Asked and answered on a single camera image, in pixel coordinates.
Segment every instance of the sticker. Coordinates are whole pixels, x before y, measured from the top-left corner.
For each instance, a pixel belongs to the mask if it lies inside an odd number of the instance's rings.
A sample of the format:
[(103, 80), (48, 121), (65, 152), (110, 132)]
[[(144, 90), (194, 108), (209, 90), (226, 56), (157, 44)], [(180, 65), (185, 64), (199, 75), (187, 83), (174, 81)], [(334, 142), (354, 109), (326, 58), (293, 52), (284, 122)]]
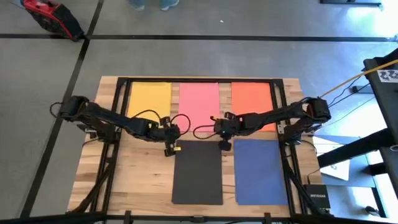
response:
[(381, 82), (398, 83), (398, 70), (378, 70)]

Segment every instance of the pink paper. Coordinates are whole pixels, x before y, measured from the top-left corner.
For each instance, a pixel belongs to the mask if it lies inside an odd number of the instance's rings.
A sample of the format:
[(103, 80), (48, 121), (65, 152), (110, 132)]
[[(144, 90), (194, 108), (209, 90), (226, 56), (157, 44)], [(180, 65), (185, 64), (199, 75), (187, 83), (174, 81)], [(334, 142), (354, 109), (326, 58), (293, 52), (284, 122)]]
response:
[[(220, 95), (218, 83), (181, 83), (178, 113), (187, 115), (191, 120), (193, 131), (198, 126), (212, 125), (210, 116), (220, 116)], [(187, 130), (188, 121), (178, 118), (181, 132)], [(200, 128), (198, 132), (213, 132), (213, 127)]]

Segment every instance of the yellow cable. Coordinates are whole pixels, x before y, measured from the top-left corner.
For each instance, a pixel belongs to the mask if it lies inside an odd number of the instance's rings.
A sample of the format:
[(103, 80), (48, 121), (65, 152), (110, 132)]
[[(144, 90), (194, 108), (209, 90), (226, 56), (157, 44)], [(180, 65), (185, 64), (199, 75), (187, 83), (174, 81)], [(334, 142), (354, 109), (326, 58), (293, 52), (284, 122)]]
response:
[(375, 72), (375, 71), (377, 71), (377, 70), (379, 70), (379, 69), (388, 67), (388, 66), (393, 65), (393, 64), (395, 64), (395, 63), (398, 63), (398, 60), (393, 60), (392, 62), (385, 63), (384, 65), (380, 65), (380, 66), (378, 66), (378, 67), (376, 67), (376, 68), (370, 69), (370, 70), (368, 70), (368, 71), (366, 71), (366, 72), (363, 72), (363, 73), (361, 73), (361, 74), (359, 74), (359, 75), (356, 75), (356, 76), (354, 76), (353, 78), (350, 78), (349, 80), (343, 82), (342, 84), (340, 84), (340, 85), (338, 85), (338, 86), (332, 88), (331, 90), (327, 91), (327, 92), (324, 93), (322, 96), (320, 96), (320, 98), (326, 96), (327, 94), (329, 94), (329, 93), (335, 91), (336, 89), (342, 87), (343, 85), (349, 83), (350, 81), (352, 81), (352, 80), (354, 80), (354, 79), (356, 79), (356, 78), (358, 78), (358, 77), (361, 77), (361, 76), (363, 76), (363, 75), (367, 75), (367, 74), (369, 74), (369, 73)]

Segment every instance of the shoe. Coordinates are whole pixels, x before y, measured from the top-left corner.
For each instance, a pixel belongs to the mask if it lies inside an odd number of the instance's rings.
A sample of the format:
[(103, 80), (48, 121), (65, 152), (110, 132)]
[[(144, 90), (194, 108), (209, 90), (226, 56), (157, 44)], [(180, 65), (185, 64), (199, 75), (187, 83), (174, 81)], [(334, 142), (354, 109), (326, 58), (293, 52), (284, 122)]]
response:
[(145, 9), (144, 1), (128, 0), (130, 5), (137, 11), (142, 11)]
[(165, 7), (160, 7), (160, 10), (162, 10), (162, 11), (168, 11), (170, 9), (170, 7), (176, 6), (180, 2), (180, 0), (163, 0), (163, 2), (164, 1), (167, 1), (167, 2), (173, 2), (174, 1), (174, 3), (172, 3), (172, 4), (168, 5), (168, 6), (165, 6)]

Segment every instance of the yellow paper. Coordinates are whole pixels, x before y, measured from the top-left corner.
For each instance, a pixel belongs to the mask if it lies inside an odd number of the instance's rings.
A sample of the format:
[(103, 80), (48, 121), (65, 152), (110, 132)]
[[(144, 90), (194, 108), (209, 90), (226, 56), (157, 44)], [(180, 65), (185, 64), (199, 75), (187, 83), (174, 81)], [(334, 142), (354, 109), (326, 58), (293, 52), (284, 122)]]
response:
[[(162, 82), (133, 82), (127, 116), (132, 116), (144, 110), (154, 110), (161, 118), (170, 116), (172, 104), (172, 84)], [(159, 122), (153, 112), (140, 114), (138, 118), (151, 119)]]

